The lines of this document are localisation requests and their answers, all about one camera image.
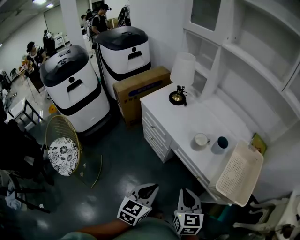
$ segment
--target desk drawer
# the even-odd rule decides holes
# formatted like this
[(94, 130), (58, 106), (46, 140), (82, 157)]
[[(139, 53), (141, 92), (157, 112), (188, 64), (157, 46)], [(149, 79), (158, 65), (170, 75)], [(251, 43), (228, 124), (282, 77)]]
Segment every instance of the desk drawer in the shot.
[(161, 124), (155, 119), (155, 117), (148, 111), (148, 109), (142, 104), (142, 117), (144, 121), (150, 126), (151, 129), (157, 134), (157, 136), (164, 143), (166, 148), (170, 146), (171, 136), (161, 126)]
[(146, 131), (149, 134), (149, 136), (157, 144), (161, 152), (166, 154), (168, 151), (167, 147), (163, 144), (163, 142), (158, 137), (158, 135), (153, 131), (153, 129), (148, 125), (148, 123), (143, 118), (142, 118), (142, 124), (143, 124), (144, 131)]
[(180, 160), (185, 164), (188, 165), (189, 167), (187, 167), (189, 169), (189, 171), (195, 176), (195, 177), (200, 177), (202, 179), (203, 184), (205, 184), (206, 186), (208, 186), (208, 184), (210, 183), (208, 181), (208, 179), (202, 174), (202, 172), (200, 172), (200, 170), (196, 167), (196, 165), (193, 163), (193, 161), (185, 154), (185, 152), (177, 145), (177, 143), (175, 141), (171, 142), (171, 149), (175, 152), (175, 153), (179, 153), (180, 156), (177, 156), (180, 158)]
[(150, 139), (151, 145), (153, 145), (156, 151), (158, 151), (161, 155), (165, 156), (158, 143), (154, 140), (154, 137), (150, 135), (149, 130), (144, 129), (144, 134), (146, 134), (146, 136)]
[(151, 148), (154, 150), (154, 152), (158, 155), (160, 160), (163, 162), (165, 161), (164, 155), (158, 150), (158, 148), (153, 144), (153, 141), (150, 139), (149, 135), (144, 131), (144, 138), (148, 142), (148, 144), (151, 146)]
[(216, 202), (218, 202), (220, 199), (209, 190), (208, 185), (205, 183), (205, 181), (203, 181), (203, 179), (201, 177), (196, 177), (196, 178), (197, 178), (198, 182), (200, 182), (202, 187), (206, 190), (206, 192), (208, 192), (208, 194), (211, 196), (211, 198), (213, 200), (215, 200)]

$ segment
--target plastic basket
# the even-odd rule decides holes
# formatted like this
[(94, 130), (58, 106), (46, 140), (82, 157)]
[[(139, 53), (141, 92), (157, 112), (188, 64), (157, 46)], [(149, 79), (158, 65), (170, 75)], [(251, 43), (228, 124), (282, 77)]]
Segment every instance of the plastic basket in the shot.
[(239, 141), (229, 160), (226, 159), (210, 181), (209, 189), (226, 202), (244, 207), (262, 169), (263, 156), (245, 141)]

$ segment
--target white desk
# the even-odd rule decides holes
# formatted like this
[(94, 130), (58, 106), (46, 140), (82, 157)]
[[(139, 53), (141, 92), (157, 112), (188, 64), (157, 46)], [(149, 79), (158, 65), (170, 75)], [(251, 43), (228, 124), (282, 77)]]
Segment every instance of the white desk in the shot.
[(25, 100), (26, 98), (23, 98), (20, 102), (18, 102), (12, 109), (10, 110), (11, 114), (14, 116), (12, 117), (9, 113), (6, 117), (6, 122), (9, 122), (10, 120), (14, 119), (16, 120), (24, 111), (25, 107)]
[[(141, 98), (145, 139), (163, 162), (172, 157), (172, 152), (179, 157), (212, 197), (210, 199), (206, 194), (207, 202), (225, 204), (208, 190), (208, 184), (225, 153), (215, 155), (210, 148), (220, 136), (224, 136), (229, 142), (227, 151), (233, 150), (239, 139), (249, 141), (252, 133), (216, 95), (199, 103), (192, 94), (188, 94), (186, 107), (171, 104), (169, 94), (176, 89), (172, 83)], [(213, 112), (220, 112), (221, 115), (216, 116)], [(197, 133), (204, 133), (211, 139), (210, 145), (201, 151), (195, 151), (190, 146)]]
[[(26, 107), (30, 108), (30, 113), (26, 113)], [(43, 118), (38, 114), (38, 112), (30, 105), (30, 103), (26, 100), (24, 97), (20, 102), (18, 102), (10, 111), (8, 111), (7, 117), (6, 117), (6, 122), (9, 122), (10, 120), (14, 119), (20, 119), (22, 123), (24, 124), (24, 127), (26, 126), (26, 123), (24, 120), (21, 118), (22, 115), (25, 115), (31, 123), (36, 125), (37, 123), (33, 120), (33, 115), (36, 114), (38, 121), (43, 120)]]

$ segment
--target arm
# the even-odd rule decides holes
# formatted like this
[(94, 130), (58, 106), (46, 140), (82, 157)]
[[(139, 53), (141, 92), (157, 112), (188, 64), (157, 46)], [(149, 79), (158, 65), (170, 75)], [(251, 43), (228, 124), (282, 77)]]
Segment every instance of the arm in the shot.
[(92, 31), (96, 34), (99, 34), (100, 32), (97, 30), (97, 27), (92, 26)]
[(42, 57), (43, 57), (43, 61), (42, 61), (42, 64), (44, 64), (47, 60), (47, 55), (45, 52), (42, 53)]
[(27, 65), (27, 69), (30, 69), (30, 60), (28, 59), (28, 57), (27, 57), (27, 63), (26, 63), (26, 65)]
[(110, 223), (85, 227), (77, 232), (87, 233), (101, 240), (110, 240), (126, 232), (130, 227), (131, 225), (117, 219)]
[(197, 235), (191, 235), (191, 236), (182, 235), (181, 240), (199, 240), (199, 239), (198, 239)]

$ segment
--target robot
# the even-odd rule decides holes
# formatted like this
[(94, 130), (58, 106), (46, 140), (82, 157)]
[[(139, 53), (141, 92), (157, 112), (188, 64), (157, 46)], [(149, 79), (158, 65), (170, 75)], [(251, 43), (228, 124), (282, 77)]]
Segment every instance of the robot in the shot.
[[(152, 203), (158, 193), (158, 184), (148, 183), (135, 187), (125, 196), (118, 218), (132, 226), (143, 221), (152, 211)], [(174, 227), (179, 235), (196, 235), (202, 228), (203, 216), (199, 198), (191, 190), (182, 188), (177, 210), (174, 212)]]

